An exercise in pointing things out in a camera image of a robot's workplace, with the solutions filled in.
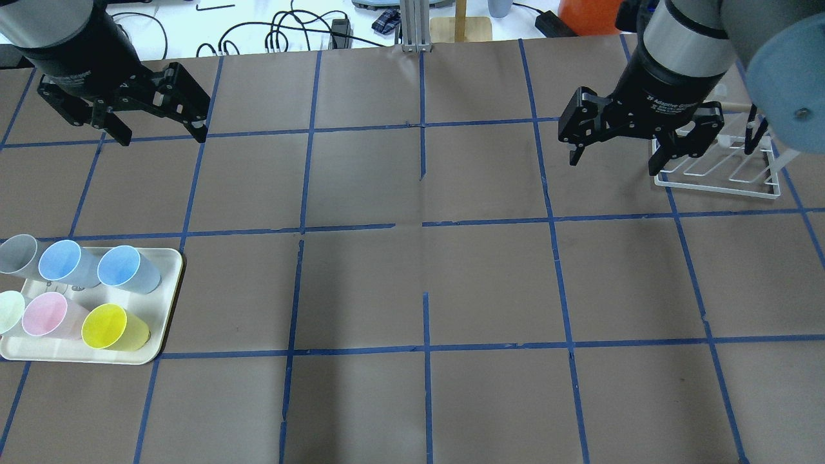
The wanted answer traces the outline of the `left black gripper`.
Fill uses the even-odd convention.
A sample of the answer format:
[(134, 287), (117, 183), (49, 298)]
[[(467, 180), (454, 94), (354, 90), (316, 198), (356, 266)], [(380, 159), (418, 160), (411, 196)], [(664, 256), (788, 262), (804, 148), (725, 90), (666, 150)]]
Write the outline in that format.
[[(87, 26), (60, 44), (39, 48), (37, 67), (43, 73), (39, 96), (71, 126), (89, 124), (130, 145), (132, 130), (109, 111), (111, 105), (177, 121), (195, 141), (206, 141), (209, 94), (181, 63), (159, 72), (143, 65), (118, 26)], [(156, 92), (160, 104), (154, 102)]]

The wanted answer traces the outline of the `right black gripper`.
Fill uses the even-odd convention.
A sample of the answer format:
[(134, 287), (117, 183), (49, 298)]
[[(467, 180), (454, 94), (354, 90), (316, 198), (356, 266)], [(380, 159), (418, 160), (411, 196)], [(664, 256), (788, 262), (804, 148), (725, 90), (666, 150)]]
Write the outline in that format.
[[(669, 70), (646, 49), (636, 49), (609, 97), (580, 87), (559, 118), (559, 141), (568, 144), (569, 164), (577, 166), (589, 145), (628, 136), (654, 140), (648, 161), (657, 176), (668, 162), (701, 158), (724, 128), (720, 102), (704, 102), (722, 74), (693, 77)], [(694, 124), (686, 135), (675, 131)]]

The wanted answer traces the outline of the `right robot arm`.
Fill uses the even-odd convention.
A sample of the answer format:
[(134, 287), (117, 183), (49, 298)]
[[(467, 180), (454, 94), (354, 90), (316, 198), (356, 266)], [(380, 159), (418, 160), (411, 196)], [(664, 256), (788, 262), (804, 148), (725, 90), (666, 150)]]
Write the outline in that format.
[(746, 133), (754, 150), (766, 130), (793, 150), (823, 153), (822, 1), (624, 1), (616, 28), (637, 46), (607, 97), (580, 87), (559, 119), (575, 166), (587, 146), (615, 137), (656, 140), (657, 175), (672, 159), (701, 157), (724, 126), (710, 92), (735, 64), (745, 69), (763, 120)]

